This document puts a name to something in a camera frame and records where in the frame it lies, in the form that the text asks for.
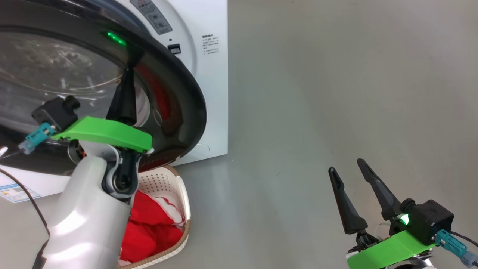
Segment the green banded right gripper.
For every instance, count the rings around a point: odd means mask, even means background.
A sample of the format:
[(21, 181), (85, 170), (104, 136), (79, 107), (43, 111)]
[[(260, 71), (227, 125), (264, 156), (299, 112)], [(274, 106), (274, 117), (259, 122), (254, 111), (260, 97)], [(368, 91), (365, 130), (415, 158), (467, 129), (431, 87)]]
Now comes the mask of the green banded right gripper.
[[(381, 216), (384, 220), (389, 221), (397, 218), (402, 212), (400, 210), (401, 203), (396, 196), (364, 159), (357, 159), (357, 165), (365, 181), (372, 186), (381, 206)], [(350, 269), (382, 269), (428, 252), (435, 246), (435, 243), (431, 245), (422, 244), (406, 230), (385, 240), (374, 241), (374, 237), (370, 236), (365, 230), (368, 228), (367, 222), (360, 217), (347, 196), (344, 183), (337, 170), (330, 167), (328, 175), (344, 233), (347, 235), (357, 233), (357, 246), (347, 254), (347, 264)]]

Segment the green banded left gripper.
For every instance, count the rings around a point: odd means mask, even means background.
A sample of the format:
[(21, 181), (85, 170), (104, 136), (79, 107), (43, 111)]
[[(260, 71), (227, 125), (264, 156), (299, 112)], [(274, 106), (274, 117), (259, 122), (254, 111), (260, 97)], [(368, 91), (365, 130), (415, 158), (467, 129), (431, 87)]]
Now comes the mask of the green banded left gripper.
[(53, 135), (54, 140), (84, 140), (128, 148), (143, 153), (150, 151), (152, 136), (132, 127), (137, 122), (134, 71), (125, 68), (118, 83), (106, 119), (85, 117), (65, 131)]

